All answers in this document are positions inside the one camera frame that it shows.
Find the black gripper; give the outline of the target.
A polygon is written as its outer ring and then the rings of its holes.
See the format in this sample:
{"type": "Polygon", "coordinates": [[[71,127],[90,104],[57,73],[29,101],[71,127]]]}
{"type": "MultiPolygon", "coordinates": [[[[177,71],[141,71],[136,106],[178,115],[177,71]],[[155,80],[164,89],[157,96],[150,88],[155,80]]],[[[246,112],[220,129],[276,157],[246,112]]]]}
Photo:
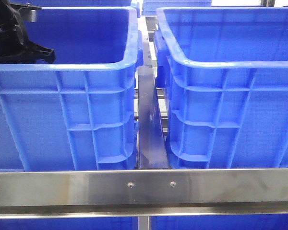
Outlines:
{"type": "Polygon", "coordinates": [[[24,20],[32,21],[32,12],[41,6],[0,0],[0,64],[26,63],[37,60],[53,63],[54,49],[29,40],[24,20]]]}

